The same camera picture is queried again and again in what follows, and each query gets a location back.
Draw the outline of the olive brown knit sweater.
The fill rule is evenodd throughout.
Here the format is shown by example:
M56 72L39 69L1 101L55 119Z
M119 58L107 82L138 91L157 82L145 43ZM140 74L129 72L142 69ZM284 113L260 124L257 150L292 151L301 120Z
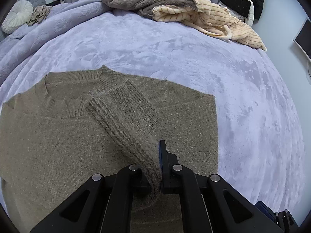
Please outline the olive brown knit sweater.
M215 97L105 66L45 75L2 105L2 191L11 221L30 232L93 174L138 163L151 194L134 203L131 231L182 232L178 196L159 192L160 140L194 172L215 173Z

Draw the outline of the lavender plush blanket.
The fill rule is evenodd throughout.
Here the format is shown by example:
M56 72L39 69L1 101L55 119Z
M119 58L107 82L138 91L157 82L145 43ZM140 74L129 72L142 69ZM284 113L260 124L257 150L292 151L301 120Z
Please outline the lavender plush blanket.
M305 184L303 133L266 52L79 0L55 6L43 23L21 26L1 41L1 102L49 72L102 65L214 95L220 175L252 203L296 209Z

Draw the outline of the cream striped garment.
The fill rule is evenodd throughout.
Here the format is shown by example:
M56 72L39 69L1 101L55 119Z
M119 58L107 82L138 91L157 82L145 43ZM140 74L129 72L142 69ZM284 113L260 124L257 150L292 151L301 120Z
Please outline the cream striped garment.
M230 14L227 8L210 0L192 0L195 7L188 5L162 4L152 9L157 22L179 22L195 28L205 35L233 40L255 49L266 51L263 41L251 26Z

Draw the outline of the small beige crumpled garment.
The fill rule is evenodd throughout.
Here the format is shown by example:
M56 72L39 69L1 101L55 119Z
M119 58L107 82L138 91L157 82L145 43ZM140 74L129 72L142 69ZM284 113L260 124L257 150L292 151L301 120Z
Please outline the small beige crumpled garment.
M47 6L47 5L37 6L34 9L33 14L30 20L28 21L27 25L32 26L34 24L40 24L43 20L47 18L51 9L52 9L52 6Z

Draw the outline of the dark brown fuzzy garment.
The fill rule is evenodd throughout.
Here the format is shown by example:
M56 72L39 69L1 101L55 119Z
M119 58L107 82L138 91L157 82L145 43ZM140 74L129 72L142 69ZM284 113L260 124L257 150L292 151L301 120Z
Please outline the dark brown fuzzy garment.
M113 9L135 12L148 19L154 19L153 9L158 6L168 5L174 9L196 10L195 0L101 0L101 2Z

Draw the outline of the round cream pleated cushion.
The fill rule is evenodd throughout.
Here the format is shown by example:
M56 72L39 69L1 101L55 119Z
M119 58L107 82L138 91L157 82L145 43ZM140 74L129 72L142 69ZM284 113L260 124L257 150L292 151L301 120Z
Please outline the round cream pleated cushion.
M4 19L1 29L6 34L12 34L17 28L26 24L32 17L33 5L26 0L17 1Z

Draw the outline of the wall monitor screen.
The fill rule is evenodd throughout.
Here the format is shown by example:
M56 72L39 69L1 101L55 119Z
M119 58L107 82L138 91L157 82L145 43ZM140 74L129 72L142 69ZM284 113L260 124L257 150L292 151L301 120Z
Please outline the wall monitor screen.
M294 43L303 51L310 61L311 52L311 22L307 19L299 33L293 39Z

